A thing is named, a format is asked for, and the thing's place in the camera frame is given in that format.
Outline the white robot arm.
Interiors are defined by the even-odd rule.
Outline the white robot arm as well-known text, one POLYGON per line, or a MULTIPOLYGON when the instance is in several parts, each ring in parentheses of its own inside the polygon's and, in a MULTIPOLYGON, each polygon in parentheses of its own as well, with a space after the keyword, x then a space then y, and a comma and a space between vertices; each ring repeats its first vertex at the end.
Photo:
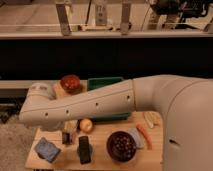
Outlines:
POLYGON ((57 130, 68 120, 156 111, 163 120, 163 171, 213 171, 213 79, 156 75, 55 97, 46 83, 30 86, 19 119, 57 130))

